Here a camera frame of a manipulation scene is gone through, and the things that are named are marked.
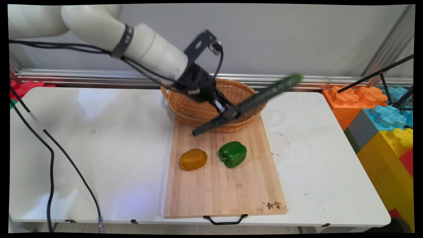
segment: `wooden cutting board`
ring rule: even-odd
[[[287,212],[261,115],[235,133],[209,131],[189,136],[193,129],[175,119],[165,218]],[[227,168],[218,155],[220,147],[231,141],[247,147],[247,157],[234,169]],[[181,155],[194,148],[207,153],[207,163],[196,170],[182,170]]]

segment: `gray wall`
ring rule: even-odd
[[[403,59],[409,55],[414,54],[414,37],[408,43],[405,50],[398,57],[398,60]],[[386,72],[386,77],[413,77],[413,66],[414,59],[411,59],[403,64],[398,65],[397,67],[390,69]]]
[[[360,76],[405,7],[125,4],[120,20],[144,22],[182,50],[209,29],[223,43],[221,73]],[[36,40],[82,42],[70,32]],[[16,45],[10,51],[26,68],[132,71],[105,55]],[[218,58],[206,51],[197,62],[213,72]],[[409,69],[403,71],[398,76],[408,77]]]

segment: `white table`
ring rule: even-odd
[[[163,217],[174,116],[159,90],[35,88],[23,100],[85,176],[105,223],[210,223]],[[71,164],[17,107],[55,152],[52,219],[96,223],[94,202]],[[262,118],[288,212],[249,216],[243,225],[330,223],[361,231],[390,222],[321,94],[282,94]],[[14,221],[46,221],[50,153],[13,109],[10,121],[9,213]]]

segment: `basket rim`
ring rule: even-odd
[[[236,86],[236,87],[239,87],[239,88],[244,89],[245,91],[249,92],[251,95],[254,95],[254,94],[255,94],[254,89],[252,89],[251,87],[249,87],[249,86],[247,86],[247,85],[245,85],[245,84],[243,84],[243,83],[241,83],[241,82],[238,82],[238,81],[228,80],[228,79],[221,79],[221,78],[216,78],[216,83],[225,84],[225,85],[232,85],[232,86]],[[168,93],[168,98],[167,98],[167,102],[168,102],[168,107],[169,107],[169,108],[170,108],[170,110],[171,110],[171,111],[175,114],[175,117],[177,117],[177,118],[181,118],[181,119],[185,119],[185,120],[192,120],[192,121],[195,121],[196,123],[199,123],[199,124],[204,124],[204,123],[207,123],[207,122],[204,122],[204,121],[202,121],[202,120],[194,119],[194,118],[192,118],[192,117],[189,117],[189,116],[186,116],[186,115],[180,114],[178,111],[176,111],[176,109],[175,109],[175,108],[173,108],[173,105],[172,105],[172,103],[170,102],[170,101],[171,101],[171,98],[172,98],[172,95],[173,95],[174,93],[176,93],[176,92],[169,91],[169,93]],[[258,107],[257,107],[257,109],[256,109],[256,112],[255,112],[255,113],[254,113],[251,117],[249,117],[248,119],[246,119],[246,120],[244,120],[244,121],[242,121],[242,122],[237,122],[237,123],[233,123],[233,122],[231,123],[231,122],[229,122],[229,124],[231,124],[230,126],[231,126],[231,127],[240,127],[240,126],[243,126],[243,125],[245,125],[245,124],[250,123],[250,122],[251,122],[251,120],[252,120],[254,117],[256,117],[257,115],[259,115],[259,114],[261,113],[261,111],[264,109],[264,107],[266,106],[266,104],[267,104],[267,102],[265,102],[265,103],[261,104],[260,106],[258,106]]]

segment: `wicker basket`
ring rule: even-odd
[[[217,88],[234,105],[237,105],[255,94],[254,89],[237,81],[217,78],[216,82]],[[173,91],[167,94],[164,87],[160,87],[160,89],[162,90],[163,96],[168,100],[169,108],[177,119],[189,126],[199,127],[219,115],[216,108],[208,102],[198,103],[183,94]],[[248,126],[256,115],[260,114],[266,104],[267,103],[263,103],[256,109],[244,113],[239,118],[221,127],[215,128],[214,130],[227,133],[242,130]]]

